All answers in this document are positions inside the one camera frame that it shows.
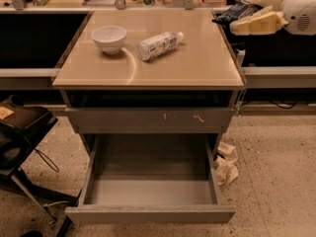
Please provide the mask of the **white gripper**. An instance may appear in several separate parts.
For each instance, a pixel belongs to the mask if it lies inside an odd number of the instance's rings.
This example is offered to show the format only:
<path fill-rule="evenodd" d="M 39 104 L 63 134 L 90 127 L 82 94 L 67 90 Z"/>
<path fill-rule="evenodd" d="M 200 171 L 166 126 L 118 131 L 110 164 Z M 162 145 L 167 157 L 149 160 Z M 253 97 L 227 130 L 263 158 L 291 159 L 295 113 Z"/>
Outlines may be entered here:
<path fill-rule="evenodd" d="M 246 1 L 264 9 L 232 22 L 229 29 L 233 35 L 272 35 L 284 26 L 293 35 L 316 35 L 316 0 Z"/>

